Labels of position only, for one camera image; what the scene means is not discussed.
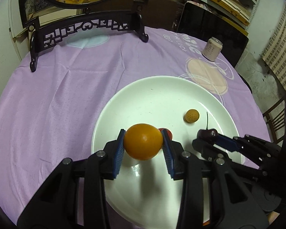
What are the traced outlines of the wooden chair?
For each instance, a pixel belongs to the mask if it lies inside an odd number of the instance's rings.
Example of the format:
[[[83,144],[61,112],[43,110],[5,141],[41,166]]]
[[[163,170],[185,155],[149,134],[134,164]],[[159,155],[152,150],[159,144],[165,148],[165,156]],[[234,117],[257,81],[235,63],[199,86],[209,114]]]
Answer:
[[[263,114],[266,119],[266,124],[270,129],[271,138],[273,143],[278,144],[283,140],[284,136],[277,136],[280,129],[285,128],[285,106],[278,112],[277,108],[284,103],[284,97],[281,97],[273,106],[267,109]]]

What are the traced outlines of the tan longan small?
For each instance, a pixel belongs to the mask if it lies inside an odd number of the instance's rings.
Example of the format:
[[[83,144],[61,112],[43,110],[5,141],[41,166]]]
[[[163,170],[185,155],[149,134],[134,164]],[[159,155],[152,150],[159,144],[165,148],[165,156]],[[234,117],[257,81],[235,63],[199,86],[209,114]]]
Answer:
[[[187,123],[195,123],[199,120],[200,114],[196,109],[188,110],[184,115],[184,120]]]

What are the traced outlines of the dark red cherry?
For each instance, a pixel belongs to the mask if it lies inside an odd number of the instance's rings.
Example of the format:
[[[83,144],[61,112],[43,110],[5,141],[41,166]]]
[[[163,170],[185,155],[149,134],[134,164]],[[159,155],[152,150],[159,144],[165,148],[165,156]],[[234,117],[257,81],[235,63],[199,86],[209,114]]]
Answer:
[[[216,140],[216,137],[218,136],[218,132],[216,129],[209,129],[209,116],[207,113],[207,124],[205,129],[200,129],[197,133],[197,138],[204,140],[206,142],[214,142]]]

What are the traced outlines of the white drink can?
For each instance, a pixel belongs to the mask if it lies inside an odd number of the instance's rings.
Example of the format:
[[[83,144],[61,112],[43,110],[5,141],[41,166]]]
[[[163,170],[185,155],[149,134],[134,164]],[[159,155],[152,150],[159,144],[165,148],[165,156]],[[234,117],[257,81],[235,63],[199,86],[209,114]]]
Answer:
[[[218,39],[211,37],[203,49],[202,55],[209,61],[215,61],[222,49],[223,44]]]

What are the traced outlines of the black carved screen stand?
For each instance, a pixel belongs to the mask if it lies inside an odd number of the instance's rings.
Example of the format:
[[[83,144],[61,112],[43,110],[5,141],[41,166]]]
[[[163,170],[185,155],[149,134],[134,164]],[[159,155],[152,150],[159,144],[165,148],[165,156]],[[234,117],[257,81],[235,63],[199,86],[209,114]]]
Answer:
[[[72,15],[45,25],[40,24],[39,16],[29,16],[26,5],[34,0],[18,0],[20,18],[24,30],[28,31],[31,72],[38,66],[38,55],[48,50],[64,38],[78,31],[93,28],[109,28],[117,31],[134,31],[142,42],[148,42],[140,11],[149,0],[134,0],[130,10],[97,11],[97,6],[113,0],[42,0],[52,7],[78,10]]]

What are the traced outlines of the purple printed tablecloth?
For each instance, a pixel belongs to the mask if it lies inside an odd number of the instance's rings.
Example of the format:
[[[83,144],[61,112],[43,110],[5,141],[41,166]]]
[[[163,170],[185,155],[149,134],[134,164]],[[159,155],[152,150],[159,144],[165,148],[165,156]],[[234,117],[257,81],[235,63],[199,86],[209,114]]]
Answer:
[[[63,40],[38,58],[26,56],[0,97],[0,207],[16,222],[44,179],[65,157],[89,156],[96,120],[121,88],[149,76],[189,79],[225,106],[240,135],[269,140],[253,95],[224,56],[201,55],[205,42],[146,28],[148,42],[131,32],[95,28]]]

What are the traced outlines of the small red cherry tomato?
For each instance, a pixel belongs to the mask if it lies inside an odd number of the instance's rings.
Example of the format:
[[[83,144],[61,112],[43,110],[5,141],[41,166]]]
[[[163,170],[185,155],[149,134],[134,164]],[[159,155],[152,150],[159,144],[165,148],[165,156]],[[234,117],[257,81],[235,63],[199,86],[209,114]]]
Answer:
[[[173,134],[171,133],[171,131],[170,131],[169,129],[167,129],[167,128],[159,128],[159,130],[160,130],[160,132],[166,131],[166,133],[167,133],[169,139],[170,139],[170,140],[173,139]]]

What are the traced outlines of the large yellow-orange tomato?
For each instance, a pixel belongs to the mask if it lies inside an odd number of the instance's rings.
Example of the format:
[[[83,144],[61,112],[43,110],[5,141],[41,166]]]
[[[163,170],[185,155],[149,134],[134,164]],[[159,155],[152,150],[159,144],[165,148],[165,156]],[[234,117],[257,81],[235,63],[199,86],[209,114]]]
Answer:
[[[131,126],[125,133],[123,146],[133,159],[146,161],[155,157],[163,145],[159,129],[146,123]]]

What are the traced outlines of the white oval plate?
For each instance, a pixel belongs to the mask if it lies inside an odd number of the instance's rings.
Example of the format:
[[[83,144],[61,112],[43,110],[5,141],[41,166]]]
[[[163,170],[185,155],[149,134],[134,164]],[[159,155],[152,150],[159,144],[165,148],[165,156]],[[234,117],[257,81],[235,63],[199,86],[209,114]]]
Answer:
[[[196,109],[199,120],[187,123],[185,113]],[[238,130],[225,107],[210,92],[179,77],[156,76],[135,81],[117,92],[103,108],[92,136],[92,152],[115,140],[121,129],[138,123],[167,128],[173,140],[189,152],[200,129],[216,129],[229,138]],[[108,204],[124,219],[142,228],[175,228],[182,181],[167,172],[163,152],[147,161],[124,155],[117,178],[105,182]]]

